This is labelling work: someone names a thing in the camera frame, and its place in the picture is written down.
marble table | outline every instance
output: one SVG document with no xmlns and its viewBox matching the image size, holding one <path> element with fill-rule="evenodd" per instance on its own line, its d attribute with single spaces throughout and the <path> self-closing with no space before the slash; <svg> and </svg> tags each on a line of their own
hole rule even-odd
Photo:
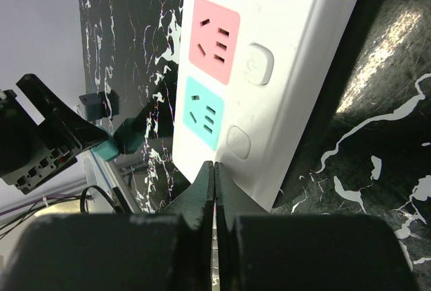
<svg viewBox="0 0 431 291">
<path fill-rule="evenodd" d="M 353 67 L 339 74 L 347 85 L 325 114 L 325 130 L 314 126 L 304 136 L 272 211 L 381 217 L 424 290 L 431 289 L 429 2 L 383 1 Z M 79 0 L 87 92 L 119 95 L 119 115 L 100 124 L 114 133 L 127 119 L 140 119 L 142 145 L 116 164 L 145 212 L 163 208 L 190 184 L 171 154 L 182 6 Z"/>
</svg>

electrical outlet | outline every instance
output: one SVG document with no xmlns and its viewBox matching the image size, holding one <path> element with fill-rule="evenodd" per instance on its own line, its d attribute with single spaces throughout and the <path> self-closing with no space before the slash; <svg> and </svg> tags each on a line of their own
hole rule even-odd
<svg viewBox="0 0 431 291">
<path fill-rule="evenodd" d="M 192 77 L 187 78 L 184 124 L 216 150 L 224 111 L 223 100 Z"/>
<path fill-rule="evenodd" d="M 240 16 L 206 0 L 195 0 L 189 60 L 198 68 L 228 84 L 234 61 Z"/>
</svg>

power strip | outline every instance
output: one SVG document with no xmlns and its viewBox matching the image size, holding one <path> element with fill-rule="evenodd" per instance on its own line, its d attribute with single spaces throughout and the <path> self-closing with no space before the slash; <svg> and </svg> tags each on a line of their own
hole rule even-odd
<svg viewBox="0 0 431 291">
<path fill-rule="evenodd" d="M 271 209 L 356 0 L 185 0 L 173 160 Z"/>
</svg>

wire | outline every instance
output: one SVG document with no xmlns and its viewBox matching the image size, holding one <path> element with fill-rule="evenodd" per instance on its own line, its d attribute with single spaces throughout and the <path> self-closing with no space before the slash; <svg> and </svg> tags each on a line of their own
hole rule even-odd
<svg viewBox="0 0 431 291">
<path fill-rule="evenodd" d="M 50 205 L 56 205 L 58 203 L 63 203 L 63 202 L 67 202 L 67 201 L 73 201 L 73 200 L 78 200 L 79 196 L 69 196 L 69 197 L 63 197 L 63 198 L 47 198 L 47 201 L 52 201 L 52 203 L 50 203 Z M 31 218 L 36 212 L 38 212 L 39 210 L 44 209 L 46 206 L 45 205 L 41 205 L 39 207 L 36 207 L 36 205 L 38 203 L 42 202 L 42 200 L 38 200 L 36 202 L 33 203 L 33 205 L 30 207 L 29 210 L 27 210 L 26 212 L 16 216 L 13 220 L 11 220 L 10 222 L 4 224 L 1 228 L 0 231 L 2 231 L 3 229 L 7 228 L 8 226 L 11 226 L 12 224 L 15 224 L 16 222 L 18 222 L 15 226 L 11 227 L 9 230 L 7 230 L 6 232 L 3 232 L 0 234 L 0 240 L 2 240 L 3 238 L 5 238 L 12 230 L 14 230 L 15 228 L 17 228 L 20 224 L 22 224 L 23 222 L 25 222 L 27 219 Z"/>
<path fill-rule="evenodd" d="M 107 202 L 109 203 L 109 205 L 113 208 L 113 210 L 116 213 L 121 213 L 122 212 L 121 208 L 115 204 L 115 202 L 109 197 L 108 193 L 106 193 L 104 191 L 104 189 L 102 189 L 98 185 L 90 185 L 89 187 L 86 187 L 82 191 L 81 198 L 79 200 L 79 208 L 80 208 L 82 214 L 88 214 L 88 211 L 86 209 L 86 200 L 88 198 L 87 192 L 88 192 L 88 190 L 90 190 L 90 188 L 93 188 L 93 189 L 97 190 L 103 196 L 103 198 L 105 198 L 105 200 L 107 200 Z"/>
</svg>

teal outlet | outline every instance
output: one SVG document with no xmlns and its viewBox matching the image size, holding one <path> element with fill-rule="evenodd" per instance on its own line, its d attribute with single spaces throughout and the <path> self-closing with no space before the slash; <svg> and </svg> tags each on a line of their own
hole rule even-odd
<svg viewBox="0 0 431 291">
<path fill-rule="evenodd" d="M 216 150 L 224 111 L 223 100 L 192 77 L 187 78 L 184 124 Z"/>
</svg>

